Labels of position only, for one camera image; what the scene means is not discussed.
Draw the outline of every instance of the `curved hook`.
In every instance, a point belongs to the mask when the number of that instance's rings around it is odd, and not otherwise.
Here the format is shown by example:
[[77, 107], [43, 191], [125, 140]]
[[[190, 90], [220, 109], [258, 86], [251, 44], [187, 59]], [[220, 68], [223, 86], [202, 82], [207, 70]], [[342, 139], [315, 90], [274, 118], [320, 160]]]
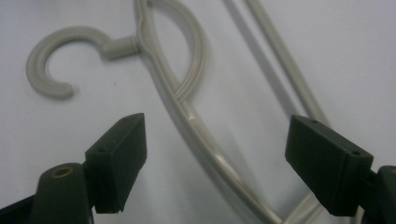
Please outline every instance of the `curved hook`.
[[72, 41], [94, 44], [107, 59], [116, 59], [138, 52], [134, 37], [112, 40], [105, 33], [91, 27], [70, 27], [57, 31], [41, 40], [32, 50], [26, 64], [26, 76], [37, 91], [54, 98], [65, 99], [73, 95], [70, 84], [58, 82], [46, 75], [46, 61], [53, 51]]

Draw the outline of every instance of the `white background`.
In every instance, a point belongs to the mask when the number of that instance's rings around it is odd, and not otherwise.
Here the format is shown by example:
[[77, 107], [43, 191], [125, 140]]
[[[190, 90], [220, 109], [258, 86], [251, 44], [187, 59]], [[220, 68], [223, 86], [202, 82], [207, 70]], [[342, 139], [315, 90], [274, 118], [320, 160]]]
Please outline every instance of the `white background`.
[[[289, 115], [304, 111], [242, 0], [182, 2], [209, 44], [189, 101], [246, 181], [286, 217], [307, 193], [284, 160]], [[333, 128], [375, 156], [375, 171], [396, 164], [396, 2], [261, 2]], [[190, 40], [168, 10], [153, 8], [163, 50], [182, 80]], [[114, 38], [135, 35], [134, 1], [0, 2], [0, 207], [34, 194], [52, 166], [84, 162], [85, 150], [113, 123], [143, 112], [147, 163], [124, 212], [97, 215], [96, 223], [256, 223], [230, 205], [194, 158], [139, 56], [105, 62], [92, 46], [69, 44], [52, 54], [48, 68], [73, 85], [73, 98], [52, 100], [30, 87], [25, 64], [32, 48], [75, 25]], [[340, 222], [326, 212], [316, 221]]]

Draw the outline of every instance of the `hanger hook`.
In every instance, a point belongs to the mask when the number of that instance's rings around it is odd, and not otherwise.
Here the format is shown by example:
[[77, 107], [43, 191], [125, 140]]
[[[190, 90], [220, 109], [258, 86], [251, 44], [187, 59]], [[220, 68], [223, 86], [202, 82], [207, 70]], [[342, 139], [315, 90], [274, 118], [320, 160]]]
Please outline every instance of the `hanger hook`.
[[27, 78], [37, 91], [53, 98], [65, 99], [73, 95], [70, 84], [47, 76], [46, 61], [53, 51], [72, 41], [93, 44], [99, 53], [109, 60], [138, 53], [133, 36], [112, 40], [105, 33], [91, 27], [70, 27], [57, 31], [41, 40], [32, 50], [26, 64]]

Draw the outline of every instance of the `white surface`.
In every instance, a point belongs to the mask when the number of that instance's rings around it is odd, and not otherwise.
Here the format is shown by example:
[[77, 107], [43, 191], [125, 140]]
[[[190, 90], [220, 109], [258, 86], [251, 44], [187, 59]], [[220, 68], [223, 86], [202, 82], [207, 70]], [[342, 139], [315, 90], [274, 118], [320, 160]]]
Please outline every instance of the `white surface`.
[[[333, 128], [375, 156], [374, 170], [396, 164], [396, 4], [262, 2]], [[205, 75], [189, 100], [249, 184], [285, 217], [306, 187], [283, 156], [291, 113], [283, 108], [289, 106], [271, 88], [278, 79], [264, 74], [263, 59], [258, 64], [252, 53], [270, 53], [268, 46], [242, 1], [183, 3], [210, 45]], [[252, 38], [236, 26], [233, 7]], [[191, 58], [188, 41], [168, 11], [154, 9], [163, 49], [182, 79]], [[44, 36], [88, 25], [123, 37], [135, 34], [135, 21], [130, 0], [0, 3], [0, 207], [35, 193], [50, 167], [83, 162], [85, 150], [121, 117], [144, 112], [147, 163], [124, 213], [95, 216], [96, 223], [255, 223], [251, 215], [238, 215], [243, 211], [229, 204], [190, 153], [138, 56], [102, 62], [91, 46], [70, 44], [52, 55], [49, 71], [73, 84], [74, 97], [54, 101], [29, 86], [26, 59]], [[255, 42], [260, 47], [251, 51]], [[316, 223], [339, 222], [324, 213]]]

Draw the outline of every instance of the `clip jaw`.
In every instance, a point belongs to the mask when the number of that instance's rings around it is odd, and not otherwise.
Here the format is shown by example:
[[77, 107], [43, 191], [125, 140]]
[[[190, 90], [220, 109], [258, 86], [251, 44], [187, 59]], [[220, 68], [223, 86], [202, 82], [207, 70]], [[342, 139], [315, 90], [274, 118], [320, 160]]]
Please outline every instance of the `clip jaw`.
[[353, 217], [360, 205], [367, 223], [396, 223], [396, 167], [376, 175], [370, 153], [301, 116], [291, 117], [285, 156], [330, 214]]
[[36, 195], [0, 210], [0, 223], [89, 224], [97, 213], [123, 211], [147, 157], [145, 118], [120, 119], [85, 153], [83, 164], [55, 166]]

